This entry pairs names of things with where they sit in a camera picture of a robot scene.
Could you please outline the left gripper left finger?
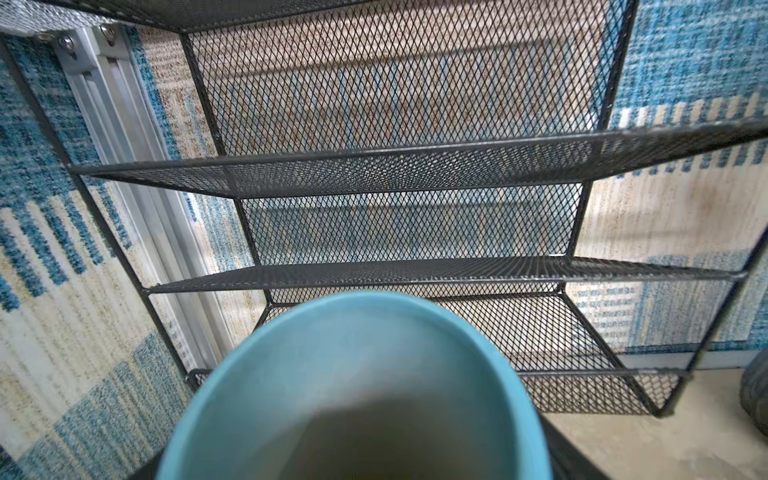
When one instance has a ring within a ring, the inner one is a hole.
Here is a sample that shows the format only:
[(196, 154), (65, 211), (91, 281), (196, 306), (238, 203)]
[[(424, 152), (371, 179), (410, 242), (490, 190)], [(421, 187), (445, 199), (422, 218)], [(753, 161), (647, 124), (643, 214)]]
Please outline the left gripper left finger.
[(157, 455), (152, 457), (146, 464), (132, 473), (128, 480), (154, 480), (159, 468), (160, 460), (163, 452), (160, 451)]

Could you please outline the red glass vase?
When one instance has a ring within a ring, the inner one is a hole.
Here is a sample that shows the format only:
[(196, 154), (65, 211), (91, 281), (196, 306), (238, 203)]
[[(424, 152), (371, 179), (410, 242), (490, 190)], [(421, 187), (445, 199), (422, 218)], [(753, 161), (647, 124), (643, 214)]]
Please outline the red glass vase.
[(740, 382), (740, 404), (754, 426), (767, 435), (768, 351), (760, 351), (745, 368)]

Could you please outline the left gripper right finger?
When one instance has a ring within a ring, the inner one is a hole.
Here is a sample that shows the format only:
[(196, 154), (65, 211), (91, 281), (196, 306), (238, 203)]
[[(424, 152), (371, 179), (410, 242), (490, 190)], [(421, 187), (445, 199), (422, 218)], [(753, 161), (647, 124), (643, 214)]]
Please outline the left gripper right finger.
[(539, 415), (555, 480), (608, 480), (544, 415)]

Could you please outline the teal ceramic vase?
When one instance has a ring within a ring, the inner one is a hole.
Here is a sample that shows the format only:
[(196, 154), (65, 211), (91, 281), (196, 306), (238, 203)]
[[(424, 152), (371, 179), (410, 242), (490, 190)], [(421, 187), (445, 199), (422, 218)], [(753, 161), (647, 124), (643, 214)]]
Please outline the teal ceramic vase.
[(549, 479), (499, 350), (427, 300), (327, 296), (258, 328), (178, 423), (161, 479)]

